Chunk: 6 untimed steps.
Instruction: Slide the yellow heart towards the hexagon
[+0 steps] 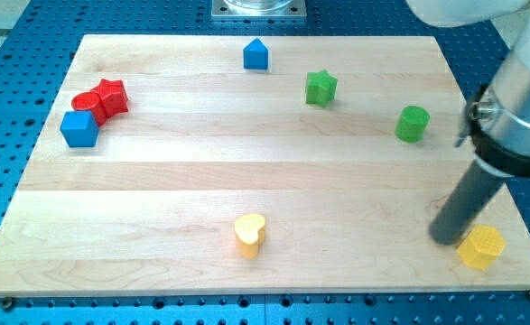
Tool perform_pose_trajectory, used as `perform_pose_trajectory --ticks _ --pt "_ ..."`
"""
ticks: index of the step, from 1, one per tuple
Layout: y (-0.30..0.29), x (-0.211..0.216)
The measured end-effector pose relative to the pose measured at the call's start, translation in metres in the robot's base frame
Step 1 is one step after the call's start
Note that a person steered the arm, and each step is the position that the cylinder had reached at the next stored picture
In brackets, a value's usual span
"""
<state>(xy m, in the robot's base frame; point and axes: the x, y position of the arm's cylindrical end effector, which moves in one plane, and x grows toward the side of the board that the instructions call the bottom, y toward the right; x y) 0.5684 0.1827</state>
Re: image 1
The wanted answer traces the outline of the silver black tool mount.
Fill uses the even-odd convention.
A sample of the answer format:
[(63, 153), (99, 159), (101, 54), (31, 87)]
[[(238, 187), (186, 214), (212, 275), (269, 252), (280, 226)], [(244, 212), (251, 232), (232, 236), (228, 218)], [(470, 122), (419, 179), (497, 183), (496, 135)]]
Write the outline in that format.
[(460, 114), (456, 146), (470, 138), (474, 162), (496, 177), (530, 178), (530, 65), (511, 51)]

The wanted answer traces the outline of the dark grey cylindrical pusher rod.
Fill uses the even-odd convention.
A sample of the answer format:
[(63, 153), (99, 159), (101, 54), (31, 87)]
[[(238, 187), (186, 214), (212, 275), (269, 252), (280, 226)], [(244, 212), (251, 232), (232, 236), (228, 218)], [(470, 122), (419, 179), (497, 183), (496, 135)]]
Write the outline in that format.
[(476, 216), (501, 189), (506, 174), (475, 157), (459, 183), (429, 226), (438, 244), (449, 246), (460, 240)]

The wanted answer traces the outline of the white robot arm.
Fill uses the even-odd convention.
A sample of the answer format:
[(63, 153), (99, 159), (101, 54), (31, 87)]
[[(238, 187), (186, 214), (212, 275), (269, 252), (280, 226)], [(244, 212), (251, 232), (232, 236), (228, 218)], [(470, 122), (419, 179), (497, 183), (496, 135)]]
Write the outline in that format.
[[(441, 28), (487, 21), (530, 8), (530, 0), (408, 0), (424, 23)], [(511, 177), (530, 178), (530, 18), (489, 84), (467, 101), (457, 146), (470, 139), (474, 159), (429, 226), (442, 245), (460, 240)]]

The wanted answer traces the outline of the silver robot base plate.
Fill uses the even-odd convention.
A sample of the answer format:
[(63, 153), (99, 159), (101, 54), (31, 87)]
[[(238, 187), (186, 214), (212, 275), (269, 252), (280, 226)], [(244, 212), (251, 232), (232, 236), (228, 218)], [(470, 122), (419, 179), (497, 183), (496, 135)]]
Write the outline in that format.
[(212, 21), (303, 21), (305, 0), (212, 0)]

